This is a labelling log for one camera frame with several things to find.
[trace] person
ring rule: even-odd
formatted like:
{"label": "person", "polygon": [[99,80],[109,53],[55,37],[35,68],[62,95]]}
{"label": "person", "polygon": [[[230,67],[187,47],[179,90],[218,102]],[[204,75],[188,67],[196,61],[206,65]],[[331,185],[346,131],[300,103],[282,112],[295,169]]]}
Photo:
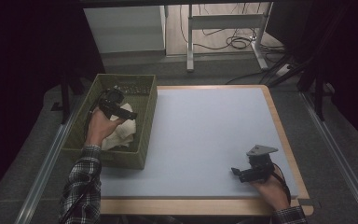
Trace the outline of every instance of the person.
{"label": "person", "polygon": [[[92,113],[80,159],[71,169],[61,199],[60,223],[99,223],[101,203],[101,145],[124,119],[110,120],[98,107]],[[251,182],[262,198],[272,206],[272,223],[305,224],[307,220],[301,206],[291,207],[283,186],[270,176],[264,183]],[[174,218],[163,218],[166,223],[178,223]]]}

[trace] person's left hand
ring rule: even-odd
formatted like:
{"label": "person's left hand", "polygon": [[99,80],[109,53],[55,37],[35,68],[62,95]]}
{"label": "person's left hand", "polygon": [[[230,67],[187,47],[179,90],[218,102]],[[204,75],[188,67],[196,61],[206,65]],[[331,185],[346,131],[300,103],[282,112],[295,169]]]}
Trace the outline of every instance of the person's left hand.
{"label": "person's left hand", "polygon": [[100,147],[104,138],[112,134],[116,127],[125,121],[125,119],[112,121],[106,117],[99,107],[96,107],[92,112],[92,117],[89,122],[89,131],[87,132],[85,146],[96,145]]}

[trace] olive green container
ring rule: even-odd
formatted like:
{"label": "olive green container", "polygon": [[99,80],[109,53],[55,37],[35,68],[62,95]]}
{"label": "olive green container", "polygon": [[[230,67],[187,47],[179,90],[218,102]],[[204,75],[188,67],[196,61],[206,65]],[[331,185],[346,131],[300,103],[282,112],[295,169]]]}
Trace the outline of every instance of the olive green container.
{"label": "olive green container", "polygon": [[85,141],[84,127],[89,110],[101,91],[113,89],[115,86],[124,92],[122,104],[130,104],[133,112],[138,113],[135,120],[136,133],[129,147],[103,150],[101,152],[102,165],[144,169],[157,102],[157,81],[156,76],[153,75],[98,75],[76,115],[76,119],[63,143],[62,152],[73,161],[80,157]]}

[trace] plaid sleeve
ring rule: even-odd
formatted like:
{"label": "plaid sleeve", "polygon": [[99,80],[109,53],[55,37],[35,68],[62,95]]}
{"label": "plaid sleeve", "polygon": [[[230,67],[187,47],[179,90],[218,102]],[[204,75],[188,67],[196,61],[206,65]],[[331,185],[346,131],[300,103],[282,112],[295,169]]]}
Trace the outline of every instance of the plaid sleeve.
{"label": "plaid sleeve", "polygon": [[301,206],[290,207],[272,214],[272,223],[274,224],[305,224],[304,212]]}
{"label": "plaid sleeve", "polygon": [[100,152],[101,148],[98,146],[86,146],[82,149],[81,157],[72,168],[63,189],[60,223],[66,219],[65,214],[74,203],[76,206],[65,223],[89,224],[100,221]]}

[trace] table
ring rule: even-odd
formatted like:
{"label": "table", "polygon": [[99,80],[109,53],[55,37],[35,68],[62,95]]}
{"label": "table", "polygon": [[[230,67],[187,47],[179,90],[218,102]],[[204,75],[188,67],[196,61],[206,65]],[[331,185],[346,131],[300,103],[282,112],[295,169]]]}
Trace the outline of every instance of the table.
{"label": "table", "polygon": [[[297,186],[298,196],[292,200],[292,205],[299,205],[298,199],[308,199],[309,194],[305,188],[301,174],[298,171],[296,160],[290,148],[275,105],[266,86],[166,86],[158,87],[163,90],[241,90],[260,89],[267,102],[269,113],[275,125],[284,155],[292,171]],[[243,197],[119,197],[111,198],[102,193],[101,213],[105,215],[205,215],[205,216],[268,216],[271,208],[259,198]],[[313,212],[312,206],[303,206],[306,215]]]}

